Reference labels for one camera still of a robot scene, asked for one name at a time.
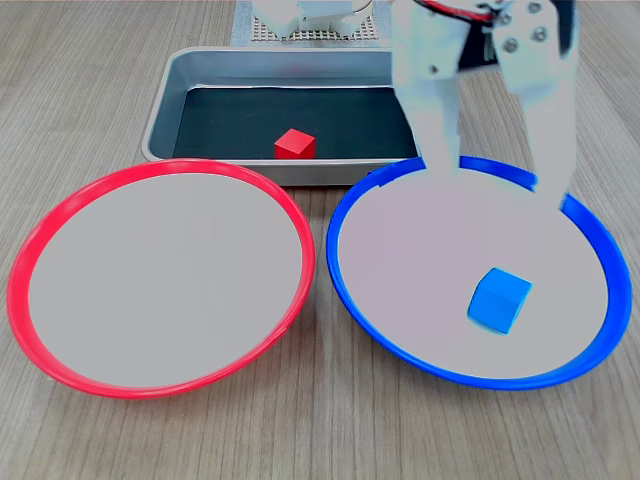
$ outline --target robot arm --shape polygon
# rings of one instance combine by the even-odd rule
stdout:
[[[522,105],[536,195],[561,205],[576,166],[573,1],[396,0],[393,8],[393,86],[429,169],[458,167],[458,74],[496,64]]]

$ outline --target red wire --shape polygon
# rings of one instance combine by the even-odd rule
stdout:
[[[448,5],[443,5],[440,2],[435,2],[433,0],[420,0],[421,3],[428,5],[434,10],[438,10],[442,13],[446,13],[448,15],[454,15],[457,17],[464,17],[470,20],[476,20],[478,22],[490,22],[493,20],[492,13],[475,13],[470,12],[468,10],[462,10],[460,8],[449,7]]]

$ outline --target blue rim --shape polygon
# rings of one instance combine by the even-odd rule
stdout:
[[[460,167],[504,178],[531,191],[537,181],[536,176],[531,172],[484,158],[463,156],[460,158]],[[387,350],[415,367],[447,380],[478,388],[531,390],[551,387],[584,375],[604,361],[618,346],[629,325],[633,301],[631,276],[620,248],[606,227],[569,194],[565,197],[562,212],[580,229],[598,255],[607,280],[609,298],[605,320],[598,335],[580,355],[569,363],[550,372],[527,378],[488,379],[462,375],[428,364],[405,352],[369,323],[349,295],[340,272],[338,239],[342,223],[351,207],[369,190],[423,169],[425,169],[423,160],[412,158],[371,172],[347,192],[333,214],[327,233],[326,253],[329,272],[342,302],[360,326]]]

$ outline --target wooden table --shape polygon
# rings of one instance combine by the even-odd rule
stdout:
[[[143,162],[168,56],[229,41],[233,2],[0,3],[2,296],[29,231],[83,185]],[[640,286],[640,3],[581,4],[579,168],[572,193]],[[464,153],[531,168],[499,77],[462,85]],[[396,359],[348,315],[324,259],[344,190],[297,190],[318,270],[295,326],[258,361],[194,393],[94,398],[57,384],[0,318],[0,478],[640,478],[640,320],[592,373],[556,388],[479,391]]]

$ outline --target red cube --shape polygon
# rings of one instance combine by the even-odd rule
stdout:
[[[311,159],[316,156],[316,138],[291,129],[275,143],[277,159]]]

